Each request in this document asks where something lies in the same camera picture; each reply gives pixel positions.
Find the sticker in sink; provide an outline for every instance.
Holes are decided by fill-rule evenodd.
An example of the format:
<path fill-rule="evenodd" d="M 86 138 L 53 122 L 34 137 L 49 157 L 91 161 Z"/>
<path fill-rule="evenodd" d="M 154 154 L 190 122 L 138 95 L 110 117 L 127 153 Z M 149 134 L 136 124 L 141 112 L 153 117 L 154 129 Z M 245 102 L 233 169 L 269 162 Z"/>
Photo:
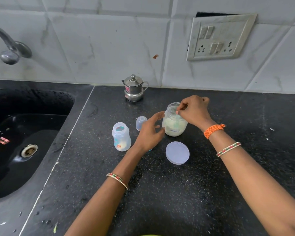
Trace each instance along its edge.
<path fill-rule="evenodd" d="M 1 144 L 3 144 L 3 145 L 5 145 L 5 144 L 7 144 L 7 143 L 9 143 L 10 141 L 8 140 L 8 139 L 6 139 L 6 138 L 4 138 L 4 137 L 0 137 L 0 143 Z"/>

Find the kettle handle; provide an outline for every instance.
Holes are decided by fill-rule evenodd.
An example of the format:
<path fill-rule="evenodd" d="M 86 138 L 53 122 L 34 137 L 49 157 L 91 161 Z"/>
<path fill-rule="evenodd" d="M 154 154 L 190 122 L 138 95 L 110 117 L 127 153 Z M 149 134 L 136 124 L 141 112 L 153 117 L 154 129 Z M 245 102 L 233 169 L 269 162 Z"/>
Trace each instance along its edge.
<path fill-rule="evenodd" d="M 143 90 L 143 92 L 148 88 L 148 82 L 147 81 L 143 81 L 143 84 L 147 84 L 147 86 L 145 87 L 145 89 Z"/>

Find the sink drain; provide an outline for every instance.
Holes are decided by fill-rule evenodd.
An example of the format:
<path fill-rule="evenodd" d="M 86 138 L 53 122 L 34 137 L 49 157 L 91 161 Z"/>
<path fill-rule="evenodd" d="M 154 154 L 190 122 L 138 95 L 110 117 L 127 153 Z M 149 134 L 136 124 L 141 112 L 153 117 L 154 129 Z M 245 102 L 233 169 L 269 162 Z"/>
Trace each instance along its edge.
<path fill-rule="evenodd" d="M 21 156 L 26 158 L 34 155 L 38 149 L 38 146 L 35 144 L 29 144 L 26 147 L 23 148 L 21 151 Z"/>

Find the hand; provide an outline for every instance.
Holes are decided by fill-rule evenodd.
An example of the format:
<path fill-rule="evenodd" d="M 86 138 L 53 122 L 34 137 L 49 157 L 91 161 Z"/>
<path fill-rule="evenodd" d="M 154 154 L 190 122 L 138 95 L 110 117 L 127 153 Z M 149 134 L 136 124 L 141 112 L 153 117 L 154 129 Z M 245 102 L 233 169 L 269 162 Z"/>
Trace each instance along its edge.
<path fill-rule="evenodd" d="M 207 97 L 192 95 L 181 101 L 176 114 L 179 114 L 188 123 L 197 126 L 204 132 L 210 126 L 216 124 L 208 113 L 209 101 Z"/>
<path fill-rule="evenodd" d="M 134 146 L 138 146 L 144 150 L 144 152 L 147 152 L 161 141 L 165 134 L 165 128 L 162 127 L 161 130 L 156 133 L 155 128 L 159 128 L 161 126 L 155 126 L 155 123 L 165 117 L 164 113 L 164 111 L 158 112 L 142 124 L 141 131 L 134 143 Z"/>

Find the kettle lid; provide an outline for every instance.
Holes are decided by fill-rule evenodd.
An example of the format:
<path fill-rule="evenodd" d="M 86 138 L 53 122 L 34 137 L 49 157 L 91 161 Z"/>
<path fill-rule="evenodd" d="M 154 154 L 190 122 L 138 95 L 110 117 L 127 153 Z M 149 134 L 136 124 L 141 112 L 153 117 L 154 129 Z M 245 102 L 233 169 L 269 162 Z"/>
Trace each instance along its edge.
<path fill-rule="evenodd" d="M 142 83 L 143 79 L 136 75 L 131 75 L 125 79 L 125 85 L 128 87 L 137 87 L 140 86 Z"/>

